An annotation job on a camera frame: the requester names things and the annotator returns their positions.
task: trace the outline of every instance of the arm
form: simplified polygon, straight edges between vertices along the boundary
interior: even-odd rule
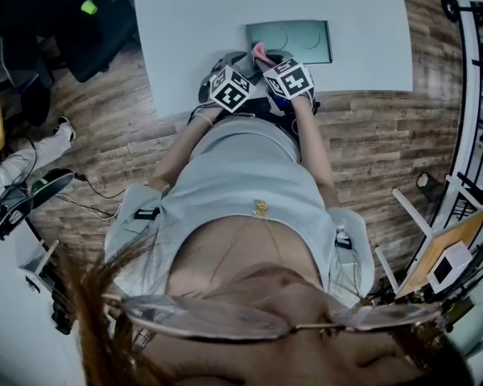
[[[331,163],[329,163],[328,152],[324,147],[309,99],[298,96],[291,103],[297,118],[303,166],[315,179],[320,195],[324,199],[325,207],[339,207],[340,202],[335,190],[335,181]]]
[[[200,113],[215,121],[222,111],[221,107],[202,109]],[[181,135],[170,146],[158,166],[155,168],[154,177],[148,183],[149,187],[162,191],[167,185],[174,185],[180,172],[188,164],[190,154],[201,138],[208,132],[210,125],[202,117],[193,118]]]

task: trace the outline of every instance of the circular indentation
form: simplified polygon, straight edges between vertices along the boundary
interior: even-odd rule
[[[320,43],[320,31],[315,24],[298,24],[293,28],[293,39],[300,47],[311,50]]]
[[[285,30],[274,25],[262,27],[256,34],[256,39],[259,42],[264,42],[268,51],[283,50],[288,43],[288,36]]]

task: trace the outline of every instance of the brown hair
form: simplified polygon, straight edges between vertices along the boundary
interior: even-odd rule
[[[67,257],[60,256],[63,278],[80,328],[80,347],[86,381],[92,386],[160,386],[172,384],[155,362],[133,347],[141,331],[120,313],[114,335],[105,318],[105,300],[114,278],[129,263],[150,250],[148,239],[120,250],[106,263],[95,261],[84,271]],[[472,385],[472,377],[460,353],[432,323],[407,327],[394,333],[413,360],[429,374],[408,385],[457,383]]]
[[[80,348],[86,382],[93,386],[159,386],[169,384],[157,366],[133,348],[132,327],[120,314],[114,335],[109,333],[105,318],[105,301],[114,278],[130,262],[147,251],[143,241],[120,250],[104,263],[99,259],[91,268],[77,267],[74,261],[61,256],[63,277],[68,287],[72,308],[80,330]]]

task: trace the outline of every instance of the white sneaker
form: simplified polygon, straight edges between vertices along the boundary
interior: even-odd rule
[[[75,140],[75,138],[77,137],[77,135],[75,133],[75,129],[72,126],[72,123],[70,123],[70,120],[66,116],[59,116],[59,119],[57,119],[57,124],[59,126],[57,126],[57,129],[54,129],[54,134],[56,134],[59,131],[59,127],[63,123],[67,123],[70,126],[70,130],[72,131],[72,135],[70,136],[70,142],[72,142],[73,140]]]

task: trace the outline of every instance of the green object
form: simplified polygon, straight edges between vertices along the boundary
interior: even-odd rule
[[[95,6],[95,3],[92,0],[86,0],[85,2],[83,2],[82,6],[80,6],[80,9],[85,13],[88,13],[91,15],[97,13],[98,11],[98,7]]]
[[[35,195],[35,193],[36,193],[36,192],[37,192],[39,189],[41,189],[41,188],[42,188],[42,187],[43,187],[45,184],[48,184],[48,182],[47,182],[45,179],[43,179],[43,178],[41,178],[40,180],[36,180],[36,181],[34,182],[34,184],[32,185],[32,188],[31,188],[31,193],[32,193],[33,195]]]

